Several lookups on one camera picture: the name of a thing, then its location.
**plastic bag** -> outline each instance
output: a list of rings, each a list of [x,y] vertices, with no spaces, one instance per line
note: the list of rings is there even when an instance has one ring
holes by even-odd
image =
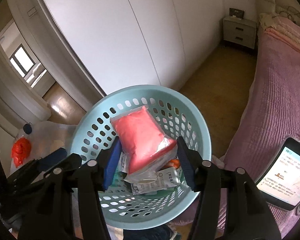
[[[71,143],[76,127],[76,125],[66,125],[49,121],[31,125],[32,132],[26,137],[31,143],[31,152],[29,157],[24,159],[22,165],[33,159],[44,158],[60,147],[67,149]],[[16,138],[19,138],[20,134],[23,133],[23,129],[20,129]],[[12,161],[10,174],[15,172],[18,168],[15,167]]]
[[[126,181],[152,182],[154,173],[176,156],[176,140],[163,132],[146,106],[113,117],[110,122],[128,156]]]

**pink bedspread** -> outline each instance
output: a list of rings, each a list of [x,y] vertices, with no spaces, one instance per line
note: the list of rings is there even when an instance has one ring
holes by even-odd
[[[275,35],[263,33],[259,37],[254,88],[224,159],[225,169],[243,167],[253,180],[257,179],[288,135],[300,138],[300,52]],[[197,201],[174,221],[191,222],[196,206]],[[299,216],[295,210],[269,206],[284,237]],[[218,223],[221,230],[225,215],[223,194]]]

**pink bag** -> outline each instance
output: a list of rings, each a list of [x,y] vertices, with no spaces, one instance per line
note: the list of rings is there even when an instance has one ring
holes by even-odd
[[[146,106],[111,118],[110,122],[120,138],[124,152],[129,157],[128,174],[154,163],[171,151],[177,143],[163,132]]]

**red plastic bag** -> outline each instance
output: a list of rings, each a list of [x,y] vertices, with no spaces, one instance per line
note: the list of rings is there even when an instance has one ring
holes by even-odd
[[[124,152],[129,156],[128,174],[154,163],[176,145],[176,140],[163,132],[146,106],[116,116],[110,122],[120,138]]]
[[[28,139],[21,137],[16,141],[11,149],[11,158],[13,158],[16,167],[23,164],[23,160],[30,155],[31,143]]]

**laundry basket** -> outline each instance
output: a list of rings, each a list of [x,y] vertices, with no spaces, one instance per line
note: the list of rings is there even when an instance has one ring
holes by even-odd
[[[116,136],[110,117],[148,105],[150,113],[172,138],[182,136],[203,159],[211,160],[211,141],[207,124],[197,107],[180,93],[161,86],[138,85],[116,91],[83,117],[74,132],[70,153],[81,155],[83,163],[95,159]],[[99,192],[106,223],[113,227],[138,230],[169,222],[181,214],[197,197],[186,182],[160,190],[156,195],[132,195],[131,189],[116,172],[108,190]]]

